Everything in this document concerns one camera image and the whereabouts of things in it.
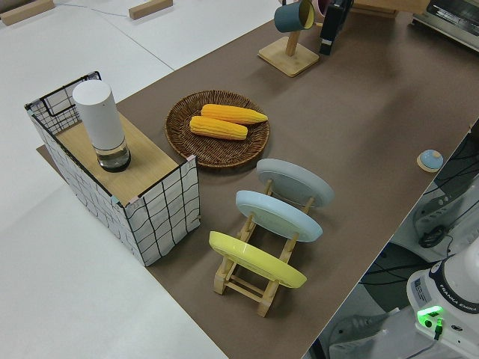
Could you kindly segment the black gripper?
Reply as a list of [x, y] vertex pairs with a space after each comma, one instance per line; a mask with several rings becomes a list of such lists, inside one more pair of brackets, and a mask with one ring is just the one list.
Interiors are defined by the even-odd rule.
[[320, 34], [320, 54], [331, 54], [334, 41], [353, 5], [354, 0], [331, 0], [329, 2]]

